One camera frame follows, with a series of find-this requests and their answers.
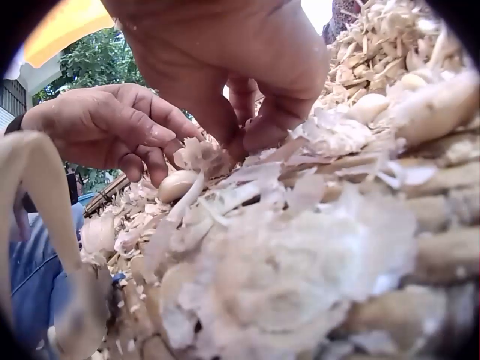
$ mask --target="sky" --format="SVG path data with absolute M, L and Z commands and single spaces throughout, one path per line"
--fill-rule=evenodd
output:
M 301 0 L 301 6 L 317 33 L 321 34 L 332 17 L 332 0 Z

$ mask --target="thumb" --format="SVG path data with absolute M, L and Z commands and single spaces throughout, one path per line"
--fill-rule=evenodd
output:
M 175 133 L 156 122 L 147 114 L 118 101 L 110 93 L 103 92 L 105 101 L 99 102 L 92 122 L 102 130 L 117 136 L 130 146 L 153 146 L 164 148 L 175 139 Z

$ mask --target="yellow awning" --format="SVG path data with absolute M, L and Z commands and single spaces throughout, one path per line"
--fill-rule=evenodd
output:
M 39 68 L 78 39 L 112 26 L 100 0 L 62 0 L 25 42 L 24 60 Z

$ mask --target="human skin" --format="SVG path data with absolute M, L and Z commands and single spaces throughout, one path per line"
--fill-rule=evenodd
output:
M 149 86 L 187 109 L 238 160 L 282 141 L 323 89 L 326 45 L 300 0 L 102 2 Z M 265 99 L 254 118 L 257 89 Z

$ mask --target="fingernail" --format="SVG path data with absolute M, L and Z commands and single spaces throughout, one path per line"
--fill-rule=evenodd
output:
M 150 138 L 147 139 L 147 146 L 163 146 L 176 138 L 175 133 L 163 126 L 155 124 L 150 130 Z

